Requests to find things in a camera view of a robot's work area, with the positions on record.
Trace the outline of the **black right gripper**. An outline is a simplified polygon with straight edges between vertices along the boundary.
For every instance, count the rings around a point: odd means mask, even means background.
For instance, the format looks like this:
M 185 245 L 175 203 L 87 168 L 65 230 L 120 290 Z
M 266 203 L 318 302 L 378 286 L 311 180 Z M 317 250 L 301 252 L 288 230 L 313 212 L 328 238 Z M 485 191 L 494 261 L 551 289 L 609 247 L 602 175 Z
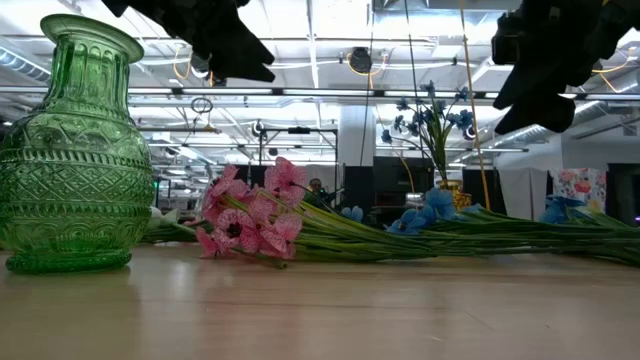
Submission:
M 513 70 L 493 107 L 512 107 L 495 132 L 533 125 L 566 131 L 575 103 L 550 96 L 584 84 L 631 29 L 640 31 L 640 0 L 522 0 L 502 14 L 491 39 L 492 60 Z

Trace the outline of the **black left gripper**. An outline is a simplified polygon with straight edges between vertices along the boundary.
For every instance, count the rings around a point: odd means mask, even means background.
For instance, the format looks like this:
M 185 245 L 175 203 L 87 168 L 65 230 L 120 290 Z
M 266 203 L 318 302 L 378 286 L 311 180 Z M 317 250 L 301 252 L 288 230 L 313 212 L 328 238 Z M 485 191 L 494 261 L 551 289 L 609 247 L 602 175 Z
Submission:
M 197 53 L 211 53 L 209 69 L 219 79 L 273 82 L 264 65 L 274 56 L 245 26 L 236 0 L 102 0 L 120 17 L 132 8 L 184 40 Z

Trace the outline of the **blue artificial flower bunch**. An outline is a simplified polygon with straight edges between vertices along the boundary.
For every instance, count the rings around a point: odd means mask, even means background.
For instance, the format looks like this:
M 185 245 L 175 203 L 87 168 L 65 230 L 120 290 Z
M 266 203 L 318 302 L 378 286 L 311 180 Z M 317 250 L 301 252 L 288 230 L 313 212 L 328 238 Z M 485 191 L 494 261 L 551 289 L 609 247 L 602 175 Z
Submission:
M 405 210 L 382 230 L 423 241 L 430 257 L 556 253 L 586 256 L 588 250 L 640 245 L 640 229 L 556 225 L 509 217 L 477 203 L 457 211 L 453 195 L 432 188 L 423 204 Z
M 466 132 L 474 123 L 474 114 L 462 109 L 454 112 L 453 108 L 460 101 L 470 99 L 467 87 L 458 88 L 453 100 L 448 103 L 437 97 L 435 83 L 420 84 L 419 90 L 425 92 L 425 97 L 413 99 L 401 98 L 396 102 L 396 109 L 400 112 L 389 128 L 382 131 L 380 139 L 383 143 L 393 145 L 395 142 L 410 144 L 419 149 L 428 158 L 442 180 L 447 179 L 446 143 L 453 130 Z
M 556 225 L 629 228 L 629 225 L 606 215 L 599 209 L 589 207 L 581 200 L 558 195 L 549 195 L 546 197 L 545 211 L 540 216 L 539 221 Z M 588 250 L 585 255 L 640 267 L 640 245 L 631 245 L 624 249 L 614 250 Z

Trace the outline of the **pink artificial flower bunch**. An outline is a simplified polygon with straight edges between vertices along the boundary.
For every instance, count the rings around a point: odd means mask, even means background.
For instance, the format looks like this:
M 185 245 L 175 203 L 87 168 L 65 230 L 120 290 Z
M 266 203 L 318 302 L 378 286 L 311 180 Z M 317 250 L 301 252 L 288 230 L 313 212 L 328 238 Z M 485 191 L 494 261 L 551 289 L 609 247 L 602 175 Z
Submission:
M 238 253 L 269 260 L 382 262 L 430 257 L 412 241 L 363 223 L 358 207 L 342 211 L 305 201 L 305 172 L 284 158 L 250 187 L 225 167 L 205 192 L 202 217 L 213 229 L 196 229 L 207 257 Z

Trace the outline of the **white artificial tulip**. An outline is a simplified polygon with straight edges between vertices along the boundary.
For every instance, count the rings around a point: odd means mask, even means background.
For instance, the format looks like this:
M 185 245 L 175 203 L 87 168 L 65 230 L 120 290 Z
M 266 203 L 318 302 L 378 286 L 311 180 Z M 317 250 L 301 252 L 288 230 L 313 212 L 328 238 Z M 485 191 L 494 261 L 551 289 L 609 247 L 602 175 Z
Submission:
M 157 244 L 167 242 L 196 242 L 196 229 L 210 232 L 213 227 L 206 220 L 179 222 L 179 211 L 170 210 L 163 214 L 158 208 L 151 207 L 151 218 L 141 239 L 141 243 Z

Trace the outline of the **amber glass vase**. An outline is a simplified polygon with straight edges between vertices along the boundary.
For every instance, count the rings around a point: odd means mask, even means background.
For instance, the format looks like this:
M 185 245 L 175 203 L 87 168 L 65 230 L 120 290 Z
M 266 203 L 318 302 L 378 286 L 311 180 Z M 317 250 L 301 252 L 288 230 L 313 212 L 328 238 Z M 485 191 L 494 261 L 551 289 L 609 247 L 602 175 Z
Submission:
M 440 189 L 447 190 L 453 195 L 453 204 L 457 211 L 472 205 L 472 196 L 463 191 L 461 180 L 439 180 L 437 185 Z

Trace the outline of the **green patterned glass vase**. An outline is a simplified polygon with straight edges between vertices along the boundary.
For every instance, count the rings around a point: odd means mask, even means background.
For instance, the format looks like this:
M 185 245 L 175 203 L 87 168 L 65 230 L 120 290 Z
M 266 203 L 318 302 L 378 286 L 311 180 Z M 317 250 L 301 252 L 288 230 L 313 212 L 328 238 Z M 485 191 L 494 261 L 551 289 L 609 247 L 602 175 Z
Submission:
M 40 22 L 55 43 L 44 100 L 0 143 L 0 248 L 14 273 L 117 269 L 132 257 L 155 197 L 150 150 L 128 111 L 123 31 L 87 17 Z

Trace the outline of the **floral patterned cloth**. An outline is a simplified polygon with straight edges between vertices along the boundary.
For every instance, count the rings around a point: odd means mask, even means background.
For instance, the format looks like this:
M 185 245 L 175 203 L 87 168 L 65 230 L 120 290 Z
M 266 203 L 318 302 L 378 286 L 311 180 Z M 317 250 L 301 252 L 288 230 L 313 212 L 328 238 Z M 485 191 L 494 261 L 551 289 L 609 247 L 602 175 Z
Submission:
M 584 202 L 593 209 L 605 211 L 607 173 L 592 168 L 552 169 L 553 194 Z

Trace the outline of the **person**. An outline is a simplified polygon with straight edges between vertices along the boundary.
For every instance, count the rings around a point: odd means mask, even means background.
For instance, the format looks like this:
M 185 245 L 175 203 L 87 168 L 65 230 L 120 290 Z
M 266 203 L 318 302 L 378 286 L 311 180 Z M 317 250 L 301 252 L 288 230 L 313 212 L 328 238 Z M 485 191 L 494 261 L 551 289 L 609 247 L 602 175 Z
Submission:
M 309 181 L 308 192 L 305 195 L 305 201 L 320 207 L 326 200 L 327 192 L 325 191 L 322 181 L 319 178 L 313 178 Z

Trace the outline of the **black background frame stand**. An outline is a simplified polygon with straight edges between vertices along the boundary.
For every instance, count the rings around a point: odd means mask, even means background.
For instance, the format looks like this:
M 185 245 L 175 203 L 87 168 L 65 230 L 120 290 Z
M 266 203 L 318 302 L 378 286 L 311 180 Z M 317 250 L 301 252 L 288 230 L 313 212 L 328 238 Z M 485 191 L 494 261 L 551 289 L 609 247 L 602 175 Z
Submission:
M 338 139 L 338 130 L 337 129 L 320 129 L 320 128 L 309 128 L 302 126 L 288 127 L 286 129 L 276 129 L 276 128 L 266 128 L 261 127 L 257 130 L 258 134 L 258 164 L 262 165 L 263 163 L 263 151 L 270 144 L 272 140 L 274 140 L 280 133 L 286 132 L 290 135 L 310 135 L 317 134 L 322 140 L 324 140 L 328 146 L 334 151 L 334 190 L 335 193 L 340 191 L 338 185 L 338 176 L 339 176 L 339 139 Z

